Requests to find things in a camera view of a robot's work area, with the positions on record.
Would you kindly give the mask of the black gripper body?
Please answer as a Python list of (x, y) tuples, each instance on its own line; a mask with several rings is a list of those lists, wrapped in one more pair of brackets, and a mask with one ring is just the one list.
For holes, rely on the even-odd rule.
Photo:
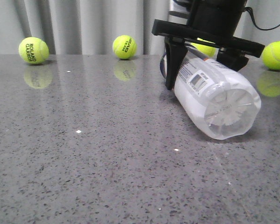
[(260, 57), (264, 45), (234, 36), (242, 13), (245, 0), (193, 0), (186, 24), (155, 20), (152, 34), (172, 37), (206, 44), (216, 48), (239, 50), (245, 54)]

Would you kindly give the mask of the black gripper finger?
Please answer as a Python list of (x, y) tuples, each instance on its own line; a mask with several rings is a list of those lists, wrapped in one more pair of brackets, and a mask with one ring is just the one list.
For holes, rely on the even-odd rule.
[(165, 38), (165, 49), (167, 58), (167, 74), (165, 85), (172, 90), (180, 69), (180, 66), (188, 52), (184, 41), (174, 41), (173, 37)]
[(216, 60), (234, 71), (241, 70), (249, 61), (244, 52), (229, 48), (220, 48)]

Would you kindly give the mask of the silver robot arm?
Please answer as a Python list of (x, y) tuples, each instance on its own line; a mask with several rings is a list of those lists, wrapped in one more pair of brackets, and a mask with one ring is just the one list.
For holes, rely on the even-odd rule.
[(217, 48), (217, 61), (239, 71), (247, 63), (246, 55), (260, 57), (264, 45), (234, 36), (245, 0), (173, 0), (170, 15), (186, 19), (186, 24), (155, 20), (154, 35), (165, 37), (167, 75), (165, 85), (174, 87), (181, 63), (186, 56), (186, 42)]

